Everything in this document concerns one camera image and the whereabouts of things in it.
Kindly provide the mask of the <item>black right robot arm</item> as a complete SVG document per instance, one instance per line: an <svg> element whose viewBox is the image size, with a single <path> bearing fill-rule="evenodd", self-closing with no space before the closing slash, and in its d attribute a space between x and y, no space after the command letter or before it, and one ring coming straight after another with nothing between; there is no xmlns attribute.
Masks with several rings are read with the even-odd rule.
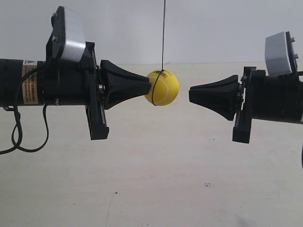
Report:
<svg viewBox="0 0 303 227"><path fill-rule="evenodd" d="M303 123L303 83L299 72L271 77L244 67L242 77L192 86L189 101L234 122L232 141L248 144L253 119Z"/></svg>

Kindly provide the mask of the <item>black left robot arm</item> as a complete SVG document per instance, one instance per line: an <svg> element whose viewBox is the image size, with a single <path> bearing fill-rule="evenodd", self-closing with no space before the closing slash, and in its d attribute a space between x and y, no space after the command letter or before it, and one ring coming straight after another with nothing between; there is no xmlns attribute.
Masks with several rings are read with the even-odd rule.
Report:
<svg viewBox="0 0 303 227"><path fill-rule="evenodd" d="M105 140L108 137L105 110L131 98L143 96L151 89L150 80L126 71L109 60L97 64L95 44L87 42L79 63L55 60L52 46L46 46L44 61L1 59L0 105L83 105L88 119L90 138ZM27 78L19 87L27 72L42 68Z"/></svg>

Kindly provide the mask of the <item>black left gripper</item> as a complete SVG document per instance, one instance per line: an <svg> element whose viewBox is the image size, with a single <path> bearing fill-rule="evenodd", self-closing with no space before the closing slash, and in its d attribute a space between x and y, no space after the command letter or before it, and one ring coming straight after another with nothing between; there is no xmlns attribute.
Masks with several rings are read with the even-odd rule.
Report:
<svg viewBox="0 0 303 227"><path fill-rule="evenodd" d="M101 60L99 67L94 48L94 42L86 42L79 67L83 72L87 90L85 110L90 139L105 140L109 134L105 109L148 94L151 84L146 76L122 69L109 60ZM105 94L102 82L106 86Z"/></svg>

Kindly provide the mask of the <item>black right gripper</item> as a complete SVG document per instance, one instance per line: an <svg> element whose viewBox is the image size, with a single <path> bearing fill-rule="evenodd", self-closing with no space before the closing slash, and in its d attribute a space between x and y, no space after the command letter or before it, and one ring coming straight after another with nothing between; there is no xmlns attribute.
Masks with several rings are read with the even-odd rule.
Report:
<svg viewBox="0 0 303 227"><path fill-rule="evenodd" d="M255 86L265 75L264 70L245 66L240 84L238 75L232 75L217 82L192 86L189 89L189 101L218 113L228 121L233 121L236 113L232 141L248 144Z"/></svg>

